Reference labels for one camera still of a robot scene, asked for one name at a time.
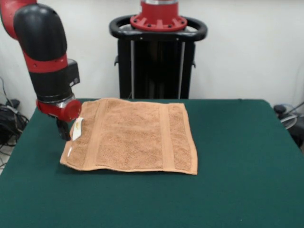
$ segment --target green table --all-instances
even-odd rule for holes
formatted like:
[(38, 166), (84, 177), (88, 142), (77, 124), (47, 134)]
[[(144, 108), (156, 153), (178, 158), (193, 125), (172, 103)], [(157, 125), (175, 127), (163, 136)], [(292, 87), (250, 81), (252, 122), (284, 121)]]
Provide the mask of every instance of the green table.
[(198, 176), (64, 167), (55, 121), (36, 111), (0, 176), (0, 226), (303, 228), (304, 157), (269, 104), (183, 102)]

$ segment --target table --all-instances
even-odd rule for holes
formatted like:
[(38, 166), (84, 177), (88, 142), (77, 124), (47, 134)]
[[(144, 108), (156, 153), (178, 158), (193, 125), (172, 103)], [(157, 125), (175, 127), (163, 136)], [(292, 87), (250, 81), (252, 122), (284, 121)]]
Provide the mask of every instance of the table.
[(270, 105), (182, 102), (198, 176), (64, 167), (55, 120), (36, 111), (0, 176), (0, 226), (304, 227), (304, 157)]

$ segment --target metal rod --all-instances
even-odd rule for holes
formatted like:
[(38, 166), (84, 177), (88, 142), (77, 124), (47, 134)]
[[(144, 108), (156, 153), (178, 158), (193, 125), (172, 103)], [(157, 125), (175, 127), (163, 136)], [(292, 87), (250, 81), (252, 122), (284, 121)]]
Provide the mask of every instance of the metal rod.
[(304, 105), (304, 102), (300, 103), (297, 107), (293, 108), (292, 110), (290, 110), (289, 112), (285, 113), (283, 115), (283, 117), (287, 117), (290, 113), (292, 113), (293, 111), (296, 111), (298, 108), (300, 108), (301, 106)]
[(131, 81), (132, 81), (132, 99), (135, 98), (135, 43), (131, 41)]
[(181, 45), (181, 55), (180, 55), (180, 82), (179, 82), (179, 94), (178, 94), (178, 99), (181, 98), (181, 86), (182, 86), (182, 73), (184, 70), (184, 58), (185, 58), (185, 42), (182, 43)]

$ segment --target red robot arm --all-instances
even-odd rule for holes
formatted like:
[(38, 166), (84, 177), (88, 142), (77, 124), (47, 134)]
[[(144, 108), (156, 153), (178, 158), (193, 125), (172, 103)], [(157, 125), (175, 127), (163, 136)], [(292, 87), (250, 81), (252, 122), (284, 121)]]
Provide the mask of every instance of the red robot arm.
[(66, 122), (81, 111), (71, 87), (80, 78), (77, 62), (67, 59), (60, 17), (36, 0), (0, 0), (0, 12), (6, 32), (22, 48), (38, 109), (55, 117), (61, 137), (70, 140)]

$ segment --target white label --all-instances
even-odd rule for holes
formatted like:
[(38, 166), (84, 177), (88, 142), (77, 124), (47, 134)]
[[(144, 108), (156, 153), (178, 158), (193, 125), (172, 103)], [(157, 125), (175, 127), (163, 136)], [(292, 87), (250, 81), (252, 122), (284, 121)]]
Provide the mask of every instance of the white label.
[(73, 137), (72, 140), (75, 141), (81, 136), (81, 122), (83, 121), (83, 118), (79, 117), (76, 119), (74, 124), (74, 131), (73, 131)]

